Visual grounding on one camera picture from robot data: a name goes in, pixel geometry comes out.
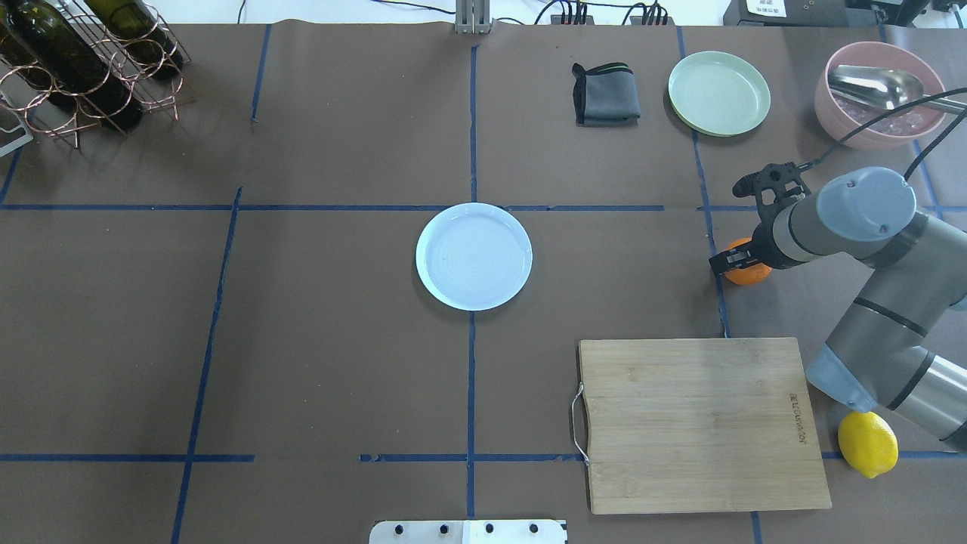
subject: brown table surface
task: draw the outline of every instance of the brown table surface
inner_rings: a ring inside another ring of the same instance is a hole
[[[880,410],[903,454],[867,480],[837,456],[844,408],[816,391],[830,510],[594,516],[571,444],[581,339],[727,327],[795,336],[804,360],[822,345],[861,264],[719,300],[706,259],[757,223],[730,195],[740,176],[831,143],[815,80],[878,29],[176,32],[199,97],[180,123],[0,164],[0,542],[363,543],[378,520],[466,518],[567,520],[572,543],[964,541],[967,457]],[[883,38],[967,81],[967,33]],[[668,74],[705,49],[765,76],[760,127],[696,137],[671,111]],[[641,120],[575,126],[571,64],[610,61],[634,70]],[[965,131],[913,179],[958,227]],[[914,156],[843,150],[806,182]],[[413,258],[426,222],[469,200],[508,207],[534,247],[523,291],[478,313],[434,299]],[[927,347],[967,361],[965,326],[945,316]]]

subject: lemon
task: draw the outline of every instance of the lemon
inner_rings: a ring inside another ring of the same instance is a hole
[[[726,251],[745,244],[746,242],[751,242],[751,238],[739,238],[738,240],[732,242],[725,248]],[[765,280],[770,274],[772,274],[772,267],[763,264],[753,264],[749,268],[736,268],[735,270],[729,270],[728,272],[722,274],[725,279],[732,282],[737,286],[751,286],[752,284],[758,284],[762,280]]]
[[[849,466],[875,478],[896,465],[899,448],[890,424],[873,412],[854,411],[839,423],[839,451]]]

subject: green plate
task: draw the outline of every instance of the green plate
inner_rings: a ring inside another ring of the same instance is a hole
[[[766,118],[769,85],[754,66],[721,51],[693,53],[668,77],[672,108],[696,131],[709,136],[746,133]]]

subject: blue tape line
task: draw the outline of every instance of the blue tape line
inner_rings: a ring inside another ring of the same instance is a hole
[[[682,32],[681,26],[676,26],[675,30],[678,32],[678,56],[680,58],[685,58],[685,33]]]
[[[748,513],[752,518],[752,538],[755,544],[762,544],[762,525],[759,523],[759,513],[752,511]]]
[[[254,463],[254,455],[194,455],[193,463]]]
[[[3,180],[3,189],[0,189],[0,206],[3,206],[3,201],[7,198],[7,192],[10,190],[10,185],[14,181],[14,171],[16,170],[16,164],[20,162],[20,154],[23,153],[23,146],[16,148],[14,151],[14,158],[10,161],[10,167],[7,168],[7,177]]]
[[[576,453],[478,453],[474,460],[478,463],[584,462],[584,458]]]
[[[187,212],[226,212],[232,209],[225,204],[7,204],[5,210],[56,210],[56,211],[187,211]]]
[[[365,204],[246,204],[244,212],[345,211],[345,212],[440,212],[450,205],[365,205]]]
[[[501,206],[509,212],[663,212],[664,206],[538,206],[538,205],[511,205]]]
[[[716,206],[714,204],[709,205],[709,210],[713,212],[758,212],[759,208],[755,206]],[[698,208],[695,210],[703,211],[703,208]]]
[[[923,152],[920,147],[920,142],[918,140],[913,140],[914,153],[917,156]],[[937,198],[937,192],[933,188],[933,179],[930,178],[930,171],[926,168],[926,161],[921,161],[920,163],[920,173],[923,174],[923,182],[926,185],[926,192],[930,195],[930,199],[933,200],[933,211],[937,213],[937,219],[943,221],[944,211],[943,207],[940,205],[940,200]]]
[[[185,504],[188,502],[189,482],[191,482],[191,461],[185,462],[185,468],[182,471],[182,485],[181,490],[178,492],[178,509],[175,510],[175,525],[171,531],[171,544],[178,544],[178,540],[181,539],[181,524],[185,518]]]
[[[681,58],[685,58],[685,34],[681,26],[676,26],[678,32],[678,53]],[[705,167],[702,165],[702,156],[698,153],[698,132],[691,130],[691,146],[695,152],[695,168],[698,170],[698,179],[701,181],[702,190],[702,210],[705,213],[705,231],[709,237],[709,251],[712,255],[718,253],[716,249],[716,239],[712,228],[712,203],[709,201],[709,188],[705,181]],[[732,331],[728,324],[728,310],[725,308],[725,291],[722,288],[721,276],[715,276],[716,294],[718,296],[718,318],[722,323],[722,334],[725,338],[732,338]]]
[[[467,350],[467,519],[474,519],[474,458],[477,418],[477,313],[470,312]]]
[[[472,520],[476,517],[476,507],[474,506],[474,462],[467,460],[467,519]]]
[[[272,35],[272,25],[265,25],[265,36],[262,38],[262,55],[258,59],[258,75],[255,76],[255,92],[251,96],[251,122],[258,123],[255,114],[258,113],[258,97],[262,94],[262,76],[265,75],[265,59],[269,55],[269,37]]]
[[[824,451],[823,459],[842,459],[839,451]],[[967,453],[951,451],[901,451],[900,459],[967,459]]]
[[[470,201],[477,201],[477,47],[470,47]]]
[[[464,463],[463,453],[380,453],[360,455],[360,463]]]
[[[178,544],[181,537],[181,524],[185,517],[185,503],[188,500],[188,487],[191,481],[191,463],[194,449],[198,443],[198,428],[201,426],[201,410],[205,405],[205,390],[208,388],[208,373],[212,366],[212,347],[215,344],[215,330],[219,324],[221,312],[221,298],[224,295],[225,272],[228,269],[228,258],[232,253],[232,241],[235,238],[235,223],[239,216],[239,199],[242,188],[235,193],[232,203],[232,217],[228,221],[228,235],[225,238],[225,250],[221,256],[221,271],[219,272],[219,287],[215,294],[215,308],[212,310],[212,324],[208,329],[208,345],[205,347],[205,360],[201,365],[201,378],[198,382],[198,396],[194,403],[194,416],[191,419],[191,434],[188,441],[188,458],[182,473],[182,487],[178,495],[178,509],[175,511],[174,529],[171,532],[171,544]]]
[[[5,453],[0,463],[184,463],[184,454]],[[254,455],[195,455],[195,463],[254,463]]]

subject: wooden cutting board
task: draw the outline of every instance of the wooden cutting board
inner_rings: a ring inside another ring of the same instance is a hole
[[[829,508],[795,338],[584,340],[595,514]]]

